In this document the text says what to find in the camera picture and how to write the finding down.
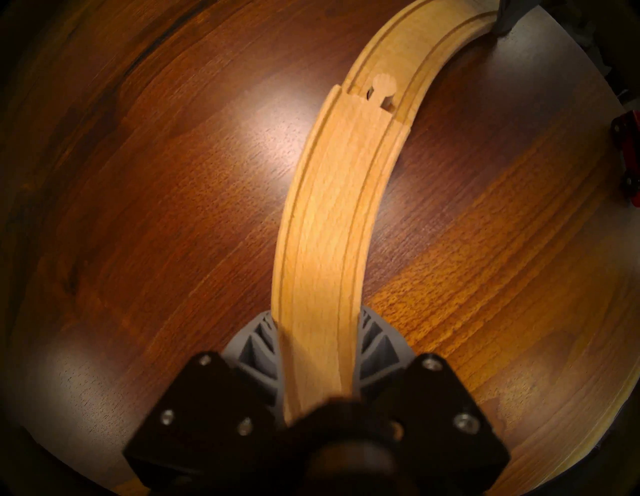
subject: red object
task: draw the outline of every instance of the red object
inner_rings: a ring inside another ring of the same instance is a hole
[[[640,208],[640,112],[631,111],[611,121],[611,135],[622,151],[625,174],[622,190],[634,206]]]

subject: dark wood surface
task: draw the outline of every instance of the dark wood surface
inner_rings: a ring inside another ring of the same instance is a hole
[[[0,128],[4,399],[44,447],[132,478],[124,443],[188,357],[269,307],[305,137],[406,3],[78,0],[50,21]],[[492,420],[513,455],[493,494],[579,459],[640,372],[621,112],[535,10],[445,67],[383,198],[365,303]]]

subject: wooden train track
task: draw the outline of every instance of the wooden train track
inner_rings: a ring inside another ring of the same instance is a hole
[[[431,82],[488,33],[498,0],[418,0],[367,44],[307,138],[278,234],[271,311],[285,418],[351,396],[371,232],[388,178]]]

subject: gray plastic part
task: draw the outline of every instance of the gray plastic part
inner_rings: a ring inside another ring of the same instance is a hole
[[[504,35],[524,17],[524,15],[540,3],[540,0],[500,0],[498,19],[493,25],[492,33]]]
[[[259,314],[240,329],[221,356],[265,393],[267,408],[283,425],[284,375],[271,312]],[[354,396],[374,398],[414,358],[415,353],[395,328],[370,308],[362,307],[353,370]]]
[[[258,314],[231,338],[220,356],[231,368],[240,369],[269,397],[267,409],[284,424],[284,374],[276,326],[271,312]]]

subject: black mount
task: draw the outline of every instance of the black mount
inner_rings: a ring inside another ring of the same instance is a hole
[[[432,494],[489,489],[509,454],[447,362],[416,357],[372,401],[278,428],[255,384],[194,356],[124,451],[163,495]]]

